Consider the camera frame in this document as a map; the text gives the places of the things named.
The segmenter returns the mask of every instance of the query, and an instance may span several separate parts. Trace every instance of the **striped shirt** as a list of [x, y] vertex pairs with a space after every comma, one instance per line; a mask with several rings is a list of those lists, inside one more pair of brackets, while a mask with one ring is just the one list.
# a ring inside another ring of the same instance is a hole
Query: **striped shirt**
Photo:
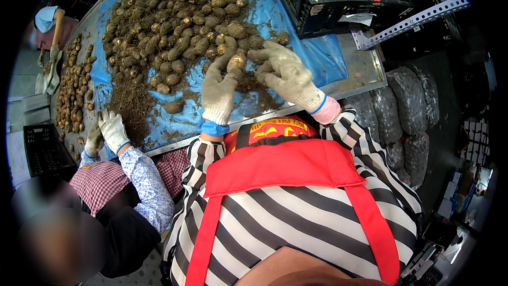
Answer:
[[[320, 126], [320, 135], [351, 151], [358, 174], [367, 180], [365, 187], [395, 238], [402, 272], [421, 233], [421, 202], [389, 169], [386, 151], [372, 140], [369, 129], [358, 125], [355, 115], [354, 109], [344, 110], [332, 124]], [[185, 285], [208, 200], [203, 198], [206, 171], [225, 156], [225, 146], [199, 138], [189, 146], [188, 156], [190, 166], [182, 176], [183, 208], [173, 219], [162, 263], [170, 267], [171, 282], [180, 286]], [[205, 284], [233, 285], [283, 246], [319, 258], [351, 277], [381, 280], [343, 188], [277, 186], [224, 196]]]

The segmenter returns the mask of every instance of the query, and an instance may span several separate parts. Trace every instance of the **work glove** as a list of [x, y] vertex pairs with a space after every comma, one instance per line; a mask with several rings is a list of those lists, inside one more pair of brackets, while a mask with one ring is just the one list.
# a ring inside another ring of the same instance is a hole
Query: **work glove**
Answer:
[[44, 54], [41, 51], [41, 54], [39, 54], [39, 58], [37, 59], [37, 64], [44, 68]]
[[220, 74], [233, 56], [233, 50], [227, 49], [208, 68], [201, 85], [201, 105], [205, 108], [203, 118], [218, 125], [227, 125], [233, 110], [233, 95], [238, 81], [233, 73], [222, 79]]
[[90, 128], [88, 136], [86, 137], [85, 153], [88, 157], [97, 157], [99, 150], [104, 147], [104, 138], [102, 132], [98, 128], [98, 124], [95, 123]]
[[102, 111], [102, 117], [99, 115], [98, 126], [101, 129], [102, 136], [106, 145], [115, 154], [125, 144], [130, 143], [129, 138], [125, 132], [125, 126], [122, 122], [122, 115], [115, 114], [114, 111]]
[[60, 48], [57, 44], [51, 46], [51, 50], [49, 50], [49, 59], [51, 60], [52, 65], [56, 65], [56, 59], [58, 58], [58, 53], [60, 52]]
[[255, 73], [257, 81], [305, 111], [316, 112], [326, 95], [314, 85], [312, 73], [304, 67], [300, 58], [272, 41], [265, 41], [263, 47], [261, 50], [249, 50], [247, 55], [250, 59], [265, 60]]

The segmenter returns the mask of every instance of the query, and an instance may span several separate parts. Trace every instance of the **bag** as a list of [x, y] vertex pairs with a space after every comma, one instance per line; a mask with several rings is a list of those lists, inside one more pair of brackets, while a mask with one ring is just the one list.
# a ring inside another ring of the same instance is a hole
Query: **bag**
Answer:
[[404, 150], [399, 142], [386, 145], [386, 162], [391, 170], [404, 168]]
[[370, 127], [370, 135], [379, 143], [378, 119], [372, 106], [369, 92], [344, 99], [345, 109], [356, 110], [356, 122], [362, 127]]
[[402, 137], [397, 99], [389, 86], [370, 92], [372, 106], [378, 119], [381, 144], [395, 143]]
[[411, 182], [411, 176], [407, 173], [406, 169], [401, 168], [395, 172], [399, 176], [399, 180], [409, 185]]
[[425, 107], [427, 122], [430, 126], [434, 126], [439, 122], [439, 96], [437, 95], [436, 81], [427, 72], [423, 72], [421, 68], [412, 66], [413, 71], [422, 83], [423, 95], [425, 97]]
[[404, 168], [411, 176], [411, 188], [419, 188], [427, 171], [429, 136], [424, 132], [409, 136], [403, 140], [403, 144]]
[[400, 67], [386, 73], [386, 77], [397, 98], [402, 129], [409, 135], [425, 131], [427, 128], [425, 97], [416, 74], [407, 67]]

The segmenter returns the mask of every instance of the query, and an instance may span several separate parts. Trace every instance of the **metal shelf bracket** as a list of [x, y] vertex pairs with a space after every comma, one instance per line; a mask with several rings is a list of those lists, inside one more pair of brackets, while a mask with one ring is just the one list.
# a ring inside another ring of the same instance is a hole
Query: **metal shelf bracket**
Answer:
[[369, 48], [376, 46], [377, 44], [390, 39], [398, 34], [406, 32], [412, 28], [415, 28], [421, 24], [435, 20], [441, 16], [449, 15], [455, 11], [463, 10], [471, 7], [471, 3], [467, 0], [447, 0], [442, 3], [438, 3], [418, 14], [415, 14], [390, 28], [380, 31], [377, 35], [367, 38], [362, 30], [351, 31], [353, 41], [356, 44], [356, 48], [359, 51], [365, 51]]

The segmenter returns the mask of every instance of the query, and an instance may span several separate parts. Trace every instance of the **blue tarp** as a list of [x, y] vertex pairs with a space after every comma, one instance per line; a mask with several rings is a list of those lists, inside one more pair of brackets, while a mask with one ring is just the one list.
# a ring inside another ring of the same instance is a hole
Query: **blue tarp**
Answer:
[[[104, 108], [111, 99], [111, 68], [108, 68], [104, 59], [101, 37], [106, 32], [106, 23], [111, 15], [112, 6], [116, 1], [105, 0], [98, 8], [99, 17], [94, 49], [97, 61], [90, 73], [96, 87], [95, 95], [98, 110]], [[255, 7], [250, 9], [245, 22], [257, 25], [259, 34], [265, 39], [270, 38], [271, 30], [277, 33], [287, 31], [290, 37], [288, 46], [302, 59], [304, 65], [312, 71], [316, 86], [321, 87], [347, 78], [346, 66], [335, 35], [299, 40], [280, 0], [250, 0], [250, 2], [255, 3]], [[197, 93], [201, 92], [201, 83], [204, 79], [201, 69], [206, 62], [207, 60], [202, 57], [189, 70], [187, 76], [189, 83], [188, 90]], [[254, 68], [255, 65], [249, 61], [246, 68], [247, 71], [253, 71]], [[153, 75], [157, 74], [154, 69], [151, 69], [149, 77]], [[269, 93], [274, 96], [279, 104], [284, 102], [274, 91], [269, 90]], [[191, 99], [187, 99], [183, 110], [180, 113], [171, 115], [163, 109], [163, 105], [181, 98], [182, 92], [177, 92], [175, 95], [162, 95], [156, 91], [149, 91], [149, 94], [159, 102], [152, 108], [151, 113], [147, 114], [150, 134], [145, 138], [145, 143], [147, 144], [145, 147], [146, 151], [195, 136], [199, 133], [196, 125], [201, 120], [201, 114], [204, 111], [202, 106], [196, 104]], [[235, 109], [231, 114], [231, 120], [240, 120], [260, 114], [261, 110], [258, 109], [257, 98], [257, 92], [249, 92], [247, 95], [235, 92]], [[165, 132], [167, 131], [178, 131], [184, 137], [168, 142], [165, 137]]]

